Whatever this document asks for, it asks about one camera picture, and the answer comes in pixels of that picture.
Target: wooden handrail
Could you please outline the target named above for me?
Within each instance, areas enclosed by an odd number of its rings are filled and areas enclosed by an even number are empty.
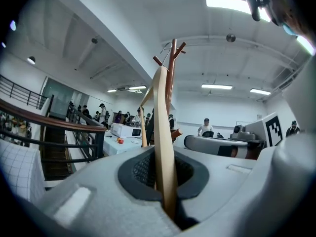
[[[0,110],[12,116],[21,118],[23,120],[27,120],[35,124],[50,126],[50,127],[57,127],[57,128],[68,130],[68,131],[82,131],[82,132],[91,132],[91,133],[101,133],[101,132],[106,131],[105,127],[74,124],[74,123],[69,123],[66,121],[44,117],[42,115],[38,115],[32,112],[23,110],[22,108],[14,106],[2,99],[0,99]]]

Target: ceiling light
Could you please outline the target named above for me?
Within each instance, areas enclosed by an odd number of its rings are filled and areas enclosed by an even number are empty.
[[[208,7],[237,10],[251,15],[248,3],[245,0],[206,0],[206,5]],[[265,9],[260,9],[259,11],[262,19],[268,22],[271,21]]]
[[[12,20],[11,23],[10,23],[10,28],[15,31],[16,30],[16,24],[15,24],[15,21]]]
[[[271,92],[264,91],[264,90],[259,90],[259,89],[251,89],[250,92],[252,93],[258,93],[258,94],[263,94],[263,95],[270,95]]]
[[[34,56],[30,56],[30,57],[28,58],[28,62],[34,65],[34,64],[35,64],[35,58],[34,58]]]
[[[131,90],[134,90],[134,89],[146,89],[146,86],[130,87],[129,89],[131,89]]]
[[[210,88],[210,89],[232,89],[233,86],[228,86],[228,85],[216,85],[216,84],[202,84],[202,88]]]
[[[315,55],[315,48],[310,44],[310,42],[302,36],[297,37],[297,41],[310,53],[311,55]]]

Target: staircase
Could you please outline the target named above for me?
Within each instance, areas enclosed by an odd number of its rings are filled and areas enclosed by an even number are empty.
[[[60,117],[50,116],[53,119],[61,119]],[[60,144],[66,144],[65,142],[65,131],[46,127],[45,132],[45,141],[46,142],[54,142]],[[53,159],[53,160],[66,160],[69,159],[67,157],[68,152],[66,148],[63,147],[52,147],[45,146],[43,155],[45,159]],[[52,180],[63,180],[69,175],[72,174],[71,167],[67,163],[42,163],[44,176],[46,181]]]

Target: person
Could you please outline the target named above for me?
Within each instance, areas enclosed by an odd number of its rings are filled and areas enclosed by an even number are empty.
[[[99,121],[99,118],[100,118],[100,113],[99,113],[98,111],[96,111],[96,112],[95,112],[95,115],[94,115],[94,117],[93,117],[93,119],[94,119],[95,121]]]
[[[99,107],[101,107],[99,123],[103,124],[107,129],[109,129],[109,127],[106,126],[106,122],[105,122],[105,116],[106,116],[106,113],[107,113],[107,110],[105,109],[105,105],[104,104],[100,104]]]
[[[292,121],[292,126],[288,128],[286,131],[286,137],[292,135],[292,134],[297,134],[300,131],[300,129],[297,127],[296,120]]]
[[[108,111],[105,112],[105,126],[109,129],[109,117],[110,113]]]
[[[197,130],[197,135],[201,136],[203,135],[204,132],[210,132],[210,131],[213,131],[213,127],[209,125],[209,119],[205,118],[204,125],[201,125]]]
[[[146,126],[148,125],[148,123],[149,123],[150,116],[151,116],[151,114],[150,114],[150,113],[147,113],[147,117],[146,117],[146,120],[145,120],[145,127],[146,127]]]
[[[169,127],[170,127],[170,130],[174,129],[174,119],[173,119],[172,114],[169,114]]]
[[[89,110],[87,109],[87,105],[83,106],[82,114],[85,116],[90,115]]]
[[[114,123],[119,124],[121,119],[122,119],[122,111],[119,111],[118,114],[115,116]]]
[[[130,122],[131,122],[131,118],[132,116],[130,115],[129,112],[127,112],[125,115],[124,115],[124,121],[123,121],[123,124],[124,125],[127,125],[127,126],[130,126]]]
[[[138,108],[137,110],[138,115],[136,115],[133,120],[132,120],[132,126],[133,127],[141,127],[142,125],[142,120],[141,120],[141,115],[140,115],[140,108]]]
[[[223,139],[224,137],[218,132],[218,133],[217,133],[217,138]]]

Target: white table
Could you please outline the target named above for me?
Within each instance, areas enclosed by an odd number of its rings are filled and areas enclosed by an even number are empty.
[[[104,133],[103,151],[109,156],[125,153],[129,150],[141,148],[142,146],[141,138],[123,138],[123,144],[118,143],[117,138],[118,137],[110,131]]]
[[[40,151],[0,140],[0,163],[12,192],[35,203],[45,193]]]

